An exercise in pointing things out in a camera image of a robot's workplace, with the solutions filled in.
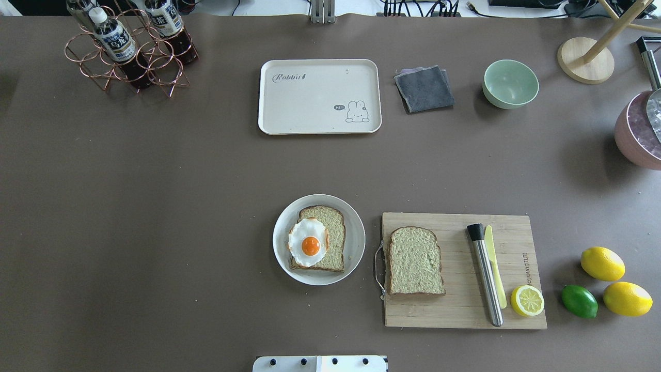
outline egg yolk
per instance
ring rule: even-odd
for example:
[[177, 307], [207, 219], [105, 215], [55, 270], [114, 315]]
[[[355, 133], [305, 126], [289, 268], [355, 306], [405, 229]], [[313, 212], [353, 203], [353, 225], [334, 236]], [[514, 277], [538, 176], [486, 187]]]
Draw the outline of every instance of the egg yolk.
[[303, 248], [303, 253], [307, 254], [308, 256], [314, 256], [317, 254], [317, 252], [319, 252], [321, 245], [319, 244], [319, 239], [315, 238], [314, 236], [308, 236], [307, 238], [303, 239], [301, 247]]

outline cloth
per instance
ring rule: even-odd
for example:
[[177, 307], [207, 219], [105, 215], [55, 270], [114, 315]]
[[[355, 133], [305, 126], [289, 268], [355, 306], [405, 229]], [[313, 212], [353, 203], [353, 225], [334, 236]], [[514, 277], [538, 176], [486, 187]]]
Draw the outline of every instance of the cloth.
[[405, 68], [395, 76], [395, 84], [410, 113], [454, 105], [447, 72], [438, 65]]

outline lemon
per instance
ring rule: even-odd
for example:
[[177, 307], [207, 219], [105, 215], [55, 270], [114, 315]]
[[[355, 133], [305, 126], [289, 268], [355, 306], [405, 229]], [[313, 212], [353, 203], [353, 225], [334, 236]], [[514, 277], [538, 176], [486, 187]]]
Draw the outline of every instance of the lemon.
[[535, 316], [544, 310], [544, 297], [531, 285], [516, 287], [511, 302], [514, 311], [521, 316]]
[[573, 315], [592, 319], [597, 316], [599, 305], [592, 293], [580, 285], [567, 285], [562, 293], [563, 305]]
[[604, 247], [583, 251], [580, 265], [591, 277], [603, 281], [618, 281], [624, 276], [624, 261], [617, 253]]
[[652, 307], [652, 297], [639, 285], [619, 281], [603, 290], [603, 303], [616, 314], [641, 316]]

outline white round plate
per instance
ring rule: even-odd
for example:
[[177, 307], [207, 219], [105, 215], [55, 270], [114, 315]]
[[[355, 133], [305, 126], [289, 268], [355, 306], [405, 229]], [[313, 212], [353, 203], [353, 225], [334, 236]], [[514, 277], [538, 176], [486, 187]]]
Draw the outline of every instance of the white round plate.
[[[344, 226], [346, 228], [346, 237], [344, 239], [344, 273], [292, 269], [290, 267], [292, 254], [287, 249], [289, 231], [298, 222], [298, 213], [301, 209], [313, 205], [325, 205], [335, 208], [344, 216]], [[360, 263], [360, 259], [362, 259], [365, 252], [365, 228], [358, 213], [342, 199], [325, 194], [308, 195], [294, 201], [278, 217], [276, 227], [273, 229], [273, 252], [276, 254], [276, 259], [280, 267], [290, 277], [293, 277], [299, 282], [310, 285], [333, 284], [349, 276]]]

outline cutting board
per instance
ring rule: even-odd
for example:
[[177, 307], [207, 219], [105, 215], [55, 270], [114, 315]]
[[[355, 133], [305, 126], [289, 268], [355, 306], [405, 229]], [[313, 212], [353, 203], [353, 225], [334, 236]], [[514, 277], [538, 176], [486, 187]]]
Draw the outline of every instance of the cutting board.
[[[504, 323], [494, 327], [488, 320], [484, 290], [466, 226], [491, 225], [498, 268], [508, 306], [502, 309]], [[546, 314], [523, 317], [512, 310], [510, 297], [520, 285], [542, 290], [539, 282], [533, 234], [528, 216], [491, 214], [383, 213], [383, 249], [385, 253], [385, 288], [389, 290], [388, 247], [392, 232], [404, 226], [427, 228], [436, 234], [441, 247], [441, 276], [445, 296], [390, 295], [384, 299], [385, 325], [425, 328], [547, 328]], [[544, 293], [548, 301], [551, 294]]]

